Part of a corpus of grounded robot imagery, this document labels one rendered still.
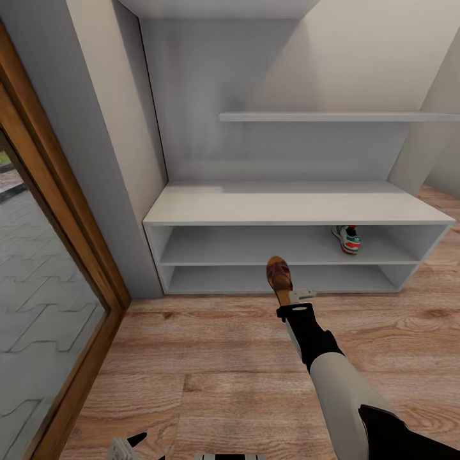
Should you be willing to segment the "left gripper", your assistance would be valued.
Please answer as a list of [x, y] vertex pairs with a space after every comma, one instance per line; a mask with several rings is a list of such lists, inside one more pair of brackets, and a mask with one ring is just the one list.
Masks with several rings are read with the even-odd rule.
[[[129, 444], [131, 444], [132, 447], [135, 447], [140, 441], [145, 439], [145, 437], [147, 437], [147, 433], [135, 435], [127, 440], [129, 441]], [[165, 460], [165, 456], [161, 457], [159, 460]]]

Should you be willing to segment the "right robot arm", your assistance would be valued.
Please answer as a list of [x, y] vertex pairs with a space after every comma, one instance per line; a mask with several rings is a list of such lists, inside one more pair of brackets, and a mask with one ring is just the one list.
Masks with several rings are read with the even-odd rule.
[[316, 323], [316, 291], [289, 291], [280, 306], [287, 331], [313, 381], [338, 460], [460, 460], [460, 450], [410, 430], [397, 410], [373, 389], [338, 347], [333, 333]]

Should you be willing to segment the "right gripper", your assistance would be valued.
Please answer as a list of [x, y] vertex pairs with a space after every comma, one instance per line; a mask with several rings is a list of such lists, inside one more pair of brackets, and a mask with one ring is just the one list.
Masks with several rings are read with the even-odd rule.
[[291, 313], [291, 309], [293, 307], [306, 307], [306, 308], [309, 308], [309, 311], [311, 311], [312, 313], [314, 313], [313, 311], [313, 307], [312, 307], [312, 304], [311, 303], [300, 303], [298, 305], [286, 305], [286, 306], [280, 306], [278, 309], [277, 309], [277, 317], [278, 318], [282, 318], [282, 322], [283, 323], [286, 323], [286, 317], [288, 317]]

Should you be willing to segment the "gym shoe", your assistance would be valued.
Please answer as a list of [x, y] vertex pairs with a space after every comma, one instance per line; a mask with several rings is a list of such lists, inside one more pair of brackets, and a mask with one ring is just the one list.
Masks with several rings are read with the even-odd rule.
[[341, 240], [342, 250], [347, 254], [357, 254], [360, 248], [361, 237], [355, 225], [333, 225], [334, 236]]

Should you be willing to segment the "sandal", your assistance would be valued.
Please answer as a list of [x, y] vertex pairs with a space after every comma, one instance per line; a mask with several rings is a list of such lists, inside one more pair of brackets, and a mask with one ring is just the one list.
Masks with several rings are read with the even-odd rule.
[[293, 291], [293, 283], [287, 263], [280, 256], [271, 257], [266, 267], [266, 275], [280, 306], [290, 306], [289, 291]]

